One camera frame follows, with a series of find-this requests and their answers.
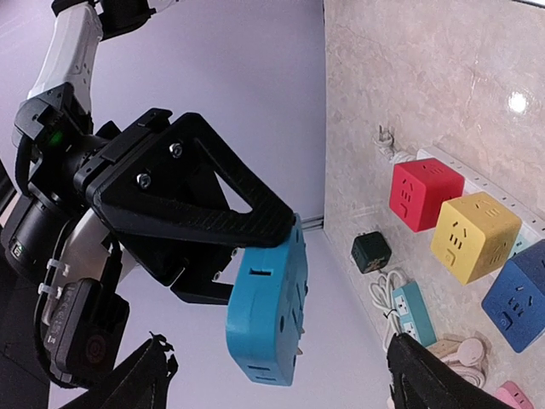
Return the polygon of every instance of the white wall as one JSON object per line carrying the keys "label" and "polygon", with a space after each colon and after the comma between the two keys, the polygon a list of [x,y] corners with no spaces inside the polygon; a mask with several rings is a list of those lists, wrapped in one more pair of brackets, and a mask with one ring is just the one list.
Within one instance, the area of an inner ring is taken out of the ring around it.
{"label": "white wall", "polygon": [[[50,0],[0,0],[0,158],[53,32]],[[316,0],[186,0],[100,45],[94,120],[200,112],[303,218],[323,215],[325,62]]]}
{"label": "white wall", "polygon": [[[169,409],[382,409],[389,376],[378,336],[347,274],[333,257],[322,231],[306,235],[310,291],[305,307],[304,355],[292,388],[251,383],[230,358],[224,307],[179,302],[142,270],[119,289],[131,306],[120,358],[147,338],[163,333],[175,346],[181,369],[169,392]],[[232,274],[226,277],[233,280]],[[52,389],[51,409],[77,392]]]}

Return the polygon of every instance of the white cable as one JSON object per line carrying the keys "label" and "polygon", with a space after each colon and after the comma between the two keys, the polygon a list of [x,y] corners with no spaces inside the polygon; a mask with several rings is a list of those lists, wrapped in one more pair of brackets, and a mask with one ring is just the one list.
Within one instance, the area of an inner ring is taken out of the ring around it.
{"label": "white cable", "polygon": [[477,388],[486,383],[485,374],[475,366],[485,358],[485,346],[477,338],[466,339],[454,354],[441,359],[449,368]]}
{"label": "white cable", "polygon": [[[396,286],[394,278],[398,278],[399,282]],[[398,286],[403,286],[407,282],[404,274],[399,270],[392,270],[388,274],[383,272],[379,273],[375,283],[371,283],[369,286],[369,293],[373,300],[373,305],[382,311],[382,314],[387,319],[384,336],[382,339],[382,349],[387,352],[388,345],[391,340],[390,332],[394,334],[400,334],[401,323],[399,322],[399,313],[395,308],[395,303],[392,297],[392,291]]]}
{"label": "white cable", "polygon": [[403,162],[412,162],[416,156],[406,151],[398,151],[393,146],[393,134],[389,130],[379,129],[378,136],[373,138],[373,142],[378,146],[379,152],[386,156],[391,164],[402,164]]}
{"label": "white cable", "polygon": [[449,368],[473,386],[482,389],[486,383],[485,374],[476,368],[463,365],[449,365]]}

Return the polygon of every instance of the marble wall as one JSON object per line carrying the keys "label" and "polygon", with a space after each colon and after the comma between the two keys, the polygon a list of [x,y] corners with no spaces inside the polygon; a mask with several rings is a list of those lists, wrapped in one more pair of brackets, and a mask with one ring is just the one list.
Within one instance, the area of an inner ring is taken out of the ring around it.
{"label": "marble wall", "polygon": [[375,274],[350,257],[379,229],[422,289],[439,337],[477,336],[486,390],[508,379],[545,407],[545,337],[516,354],[480,302],[487,276],[462,286],[432,256],[433,232],[412,233],[389,209],[392,165],[373,144],[379,125],[398,148],[437,145],[545,217],[545,9],[509,0],[325,0],[327,177],[325,230],[375,328]]}
{"label": "marble wall", "polygon": [[437,144],[545,216],[545,9],[508,0],[326,0],[330,125]]}

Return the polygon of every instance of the power strip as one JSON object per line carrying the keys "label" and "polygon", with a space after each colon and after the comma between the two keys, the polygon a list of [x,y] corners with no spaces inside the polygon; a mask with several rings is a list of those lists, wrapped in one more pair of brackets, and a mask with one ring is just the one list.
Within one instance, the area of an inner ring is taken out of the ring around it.
{"label": "power strip", "polygon": [[522,228],[520,229],[519,237],[515,240],[514,247],[511,250],[511,256],[514,256],[538,241],[545,239],[545,221],[542,218],[469,166],[466,166],[438,147],[425,147],[420,149],[417,157],[418,159],[436,158],[450,166],[453,170],[466,178],[464,185],[465,194],[487,192],[490,196],[505,205],[505,207],[522,219]]}
{"label": "power strip", "polygon": [[403,332],[411,335],[422,346],[428,347],[437,342],[429,319],[426,304],[416,282],[409,283],[392,291],[395,307]]}
{"label": "power strip", "polygon": [[511,381],[505,382],[496,391],[494,396],[514,409],[534,409],[534,405],[530,402],[524,392],[520,390],[516,383]]}
{"label": "power strip", "polygon": [[454,354],[461,342],[451,341],[450,339],[440,339],[435,344],[427,347],[427,350],[442,360],[444,357]]}

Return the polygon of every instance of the blue power strip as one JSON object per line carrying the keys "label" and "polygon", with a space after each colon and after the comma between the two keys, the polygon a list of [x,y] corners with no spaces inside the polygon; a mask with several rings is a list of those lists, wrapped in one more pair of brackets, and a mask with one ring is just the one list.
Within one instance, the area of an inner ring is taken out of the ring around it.
{"label": "blue power strip", "polygon": [[246,249],[227,311],[227,347],[252,382],[293,383],[307,279],[299,216],[279,247]]}
{"label": "blue power strip", "polygon": [[392,291],[392,296],[403,332],[411,335],[424,347],[436,343],[432,321],[429,319],[418,284],[412,282],[399,287]]}
{"label": "blue power strip", "polygon": [[545,332],[545,240],[506,262],[482,306],[515,352]]}

